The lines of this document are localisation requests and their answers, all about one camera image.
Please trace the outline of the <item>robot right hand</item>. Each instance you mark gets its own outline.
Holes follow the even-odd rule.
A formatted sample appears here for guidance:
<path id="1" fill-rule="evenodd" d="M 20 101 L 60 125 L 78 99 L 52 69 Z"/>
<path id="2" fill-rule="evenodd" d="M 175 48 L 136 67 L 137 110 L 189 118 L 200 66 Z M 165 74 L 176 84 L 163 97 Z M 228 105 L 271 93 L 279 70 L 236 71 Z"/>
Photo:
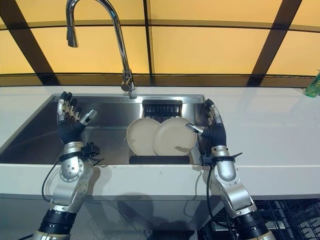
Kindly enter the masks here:
<path id="1" fill-rule="evenodd" d="M 208 123 L 211 124 L 209 128 L 202 129 L 192 123 L 187 123 L 185 127 L 207 139 L 212 147 L 215 146 L 227 146 L 227 135 L 224 127 L 224 123 L 221 114 L 211 99 L 205 101 L 205 105 L 208 108 Z"/>

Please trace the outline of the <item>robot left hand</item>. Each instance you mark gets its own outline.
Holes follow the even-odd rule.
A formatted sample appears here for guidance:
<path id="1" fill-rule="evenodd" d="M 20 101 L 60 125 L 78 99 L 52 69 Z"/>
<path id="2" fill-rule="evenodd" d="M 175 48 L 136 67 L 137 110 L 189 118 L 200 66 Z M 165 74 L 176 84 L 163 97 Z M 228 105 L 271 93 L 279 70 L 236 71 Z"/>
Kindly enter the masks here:
<path id="1" fill-rule="evenodd" d="M 71 92 L 63 91 L 57 103 L 57 127 L 64 145 L 71 142 L 81 142 L 82 133 L 98 111 L 92 109 L 81 116 L 82 108 L 77 106 L 77 99 Z"/>

